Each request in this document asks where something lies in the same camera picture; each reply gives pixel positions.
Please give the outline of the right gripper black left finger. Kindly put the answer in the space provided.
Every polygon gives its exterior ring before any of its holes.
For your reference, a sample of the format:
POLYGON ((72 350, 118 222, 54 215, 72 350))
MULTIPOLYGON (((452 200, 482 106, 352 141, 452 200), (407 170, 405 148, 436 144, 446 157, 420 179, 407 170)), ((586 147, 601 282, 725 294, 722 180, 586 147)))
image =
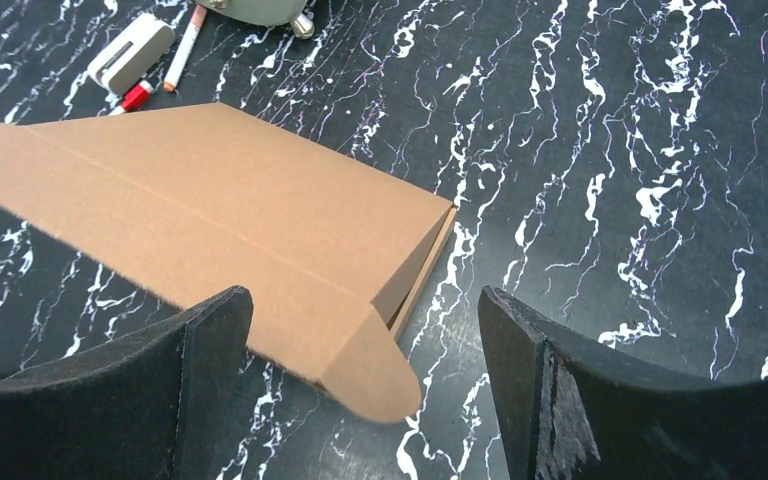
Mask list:
POLYGON ((0 379, 0 479, 206 479, 253 314, 233 286, 0 379))

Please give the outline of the brown cardboard box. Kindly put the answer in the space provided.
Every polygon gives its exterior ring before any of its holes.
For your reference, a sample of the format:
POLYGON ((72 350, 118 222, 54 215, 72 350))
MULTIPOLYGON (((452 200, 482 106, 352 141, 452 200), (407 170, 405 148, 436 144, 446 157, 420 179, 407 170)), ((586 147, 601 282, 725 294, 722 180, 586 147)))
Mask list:
POLYGON ((248 348, 362 418, 420 405, 397 341, 445 198, 209 103, 0 123, 0 207, 179 307, 246 287, 248 348))

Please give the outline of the round white drawer cabinet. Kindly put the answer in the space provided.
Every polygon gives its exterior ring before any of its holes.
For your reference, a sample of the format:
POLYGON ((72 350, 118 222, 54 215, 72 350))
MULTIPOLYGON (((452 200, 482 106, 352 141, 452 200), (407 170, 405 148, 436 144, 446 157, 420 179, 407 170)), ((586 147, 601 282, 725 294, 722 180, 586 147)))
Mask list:
POLYGON ((304 13, 307 0, 195 0, 199 5, 229 19, 250 25, 289 26, 299 39, 315 32, 313 21, 304 13))

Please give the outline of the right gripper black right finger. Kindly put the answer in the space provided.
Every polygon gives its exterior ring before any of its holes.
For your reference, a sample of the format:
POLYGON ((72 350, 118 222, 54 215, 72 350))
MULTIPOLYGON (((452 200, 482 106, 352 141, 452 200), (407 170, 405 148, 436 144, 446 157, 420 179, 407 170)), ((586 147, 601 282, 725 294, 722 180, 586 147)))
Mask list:
POLYGON ((498 288, 478 321, 511 478, 768 479, 768 380, 640 360, 498 288))

